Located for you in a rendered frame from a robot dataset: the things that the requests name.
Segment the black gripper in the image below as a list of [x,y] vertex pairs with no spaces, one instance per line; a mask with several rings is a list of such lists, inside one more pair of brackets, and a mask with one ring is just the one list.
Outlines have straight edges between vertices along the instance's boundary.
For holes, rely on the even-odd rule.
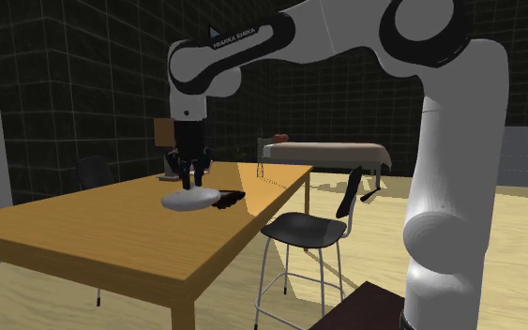
[[204,147],[204,121],[174,121],[176,149],[167,154],[173,173],[182,180],[185,190],[190,190],[190,165],[194,169],[194,184],[203,185],[203,175],[210,168],[210,147]]

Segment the white round plate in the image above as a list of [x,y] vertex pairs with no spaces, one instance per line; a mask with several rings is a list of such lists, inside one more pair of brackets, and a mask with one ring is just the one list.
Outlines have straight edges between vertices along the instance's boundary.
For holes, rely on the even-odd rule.
[[212,188],[192,187],[191,189],[181,189],[173,194],[161,198],[163,207],[179,211],[195,211],[212,206],[218,202],[221,194]]

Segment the dark flat object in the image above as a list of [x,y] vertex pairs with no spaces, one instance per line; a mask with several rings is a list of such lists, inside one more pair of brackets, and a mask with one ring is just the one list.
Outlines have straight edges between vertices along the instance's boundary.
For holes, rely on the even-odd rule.
[[244,191],[240,190],[221,190],[219,193],[220,199],[212,204],[213,207],[218,209],[228,208],[242,200],[246,195]]

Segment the brown square lamp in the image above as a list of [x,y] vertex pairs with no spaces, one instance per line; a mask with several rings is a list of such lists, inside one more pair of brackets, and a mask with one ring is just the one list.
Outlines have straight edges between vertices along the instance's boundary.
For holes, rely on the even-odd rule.
[[178,175],[171,169],[167,160],[167,155],[174,150],[174,124],[172,118],[155,118],[153,120],[154,126],[154,141],[156,147],[163,149],[163,167],[164,174],[159,177],[162,181],[177,181]]

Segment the wooden table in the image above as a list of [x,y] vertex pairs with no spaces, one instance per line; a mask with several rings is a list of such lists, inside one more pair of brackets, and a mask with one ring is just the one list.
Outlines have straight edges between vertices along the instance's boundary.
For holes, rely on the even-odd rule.
[[304,165],[216,162],[209,188],[242,190],[226,209],[175,212],[175,182],[147,176],[0,209],[0,261],[168,308],[195,330],[194,304],[309,181]]

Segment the black chair with metal legs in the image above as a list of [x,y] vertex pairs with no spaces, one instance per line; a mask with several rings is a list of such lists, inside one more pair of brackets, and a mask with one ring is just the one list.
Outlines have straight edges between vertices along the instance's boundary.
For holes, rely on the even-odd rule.
[[[283,293],[287,293],[288,277],[297,277],[320,284],[321,289],[321,314],[325,315],[324,287],[331,286],[339,290],[340,301],[346,298],[343,290],[343,277],[341,268],[339,240],[346,238],[352,231],[354,209],[358,186],[361,182],[363,167],[358,166],[351,170],[344,197],[336,211],[335,219],[316,217],[309,214],[290,212],[278,216],[273,222],[261,229],[261,234],[267,237],[264,248],[259,290],[254,301],[256,308],[253,330],[258,330],[260,315],[266,315],[280,323],[286,324],[295,330],[304,330],[302,327],[284,320],[261,307],[264,294],[275,282],[282,278],[284,280]],[[277,274],[266,286],[264,286],[264,270],[266,266],[267,251],[271,241],[279,241],[286,245],[286,265],[282,273]],[[323,249],[335,245],[338,259],[339,284],[333,284],[324,280],[324,258]],[[290,247],[317,249],[319,252],[320,278],[305,277],[289,271]]]

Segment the bed with beige cover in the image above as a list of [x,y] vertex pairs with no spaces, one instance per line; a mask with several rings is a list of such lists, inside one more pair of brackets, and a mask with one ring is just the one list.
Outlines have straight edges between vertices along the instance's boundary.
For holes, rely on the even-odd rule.
[[361,166],[375,174],[375,185],[381,184],[381,169],[392,168],[386,148],[362,142],[275,142],[273,138],[257,139],[258,161],[277,164],[310,165],[324,169],[354,169]]

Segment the dark robot stand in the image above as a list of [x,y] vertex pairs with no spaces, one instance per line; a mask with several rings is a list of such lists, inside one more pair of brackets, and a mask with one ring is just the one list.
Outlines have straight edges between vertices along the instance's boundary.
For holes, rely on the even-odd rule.
[[404,298],[364,282],[309,330],[399,330]]

